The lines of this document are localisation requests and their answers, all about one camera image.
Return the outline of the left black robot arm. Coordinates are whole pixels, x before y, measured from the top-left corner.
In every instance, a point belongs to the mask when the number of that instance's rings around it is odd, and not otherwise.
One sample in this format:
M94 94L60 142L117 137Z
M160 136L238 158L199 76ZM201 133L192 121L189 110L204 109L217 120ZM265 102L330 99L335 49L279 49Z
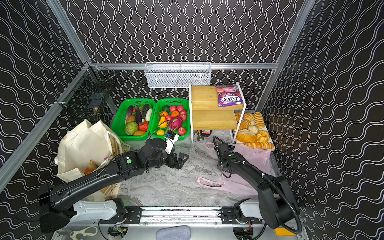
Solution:
M138 151L114 157L106 166L69 183L39 188L39 223L42 233L51 233L70 223L77 213L76 202L113 184L140 176L151 168L167 166L181 169L189 159L184 153L166 152L166 141L155 138L146 141Z

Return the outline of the orange Fox's candy bag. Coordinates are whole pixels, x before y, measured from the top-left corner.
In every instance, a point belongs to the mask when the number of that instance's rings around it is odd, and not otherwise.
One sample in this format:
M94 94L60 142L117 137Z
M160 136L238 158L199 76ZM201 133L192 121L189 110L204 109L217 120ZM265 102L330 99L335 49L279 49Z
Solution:
M84 174L88 175L88 174L92 173L93 171L95 171L97 168L99 168L99 165L94 163L92 160L90 160Z

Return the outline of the cream canvas tote bag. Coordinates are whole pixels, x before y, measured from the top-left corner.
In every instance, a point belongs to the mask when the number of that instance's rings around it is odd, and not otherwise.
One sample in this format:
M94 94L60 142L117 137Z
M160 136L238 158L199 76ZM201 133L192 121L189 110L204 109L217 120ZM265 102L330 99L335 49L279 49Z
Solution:
M68 183L86 175L90 163L99 170L113 157L131 150L104 122L84 120L62 138L55 164L59 177Z

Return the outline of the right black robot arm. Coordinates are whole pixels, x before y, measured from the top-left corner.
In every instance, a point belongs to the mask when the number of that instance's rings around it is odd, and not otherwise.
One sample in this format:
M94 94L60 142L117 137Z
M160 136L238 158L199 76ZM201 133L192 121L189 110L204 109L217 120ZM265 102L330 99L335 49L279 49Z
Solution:
M272 229L283 227L299 235L303 231L300 210L286 178L264 173L248 162L234 147L213 136L218 156L218 169L239 175L258 193L261 219Z

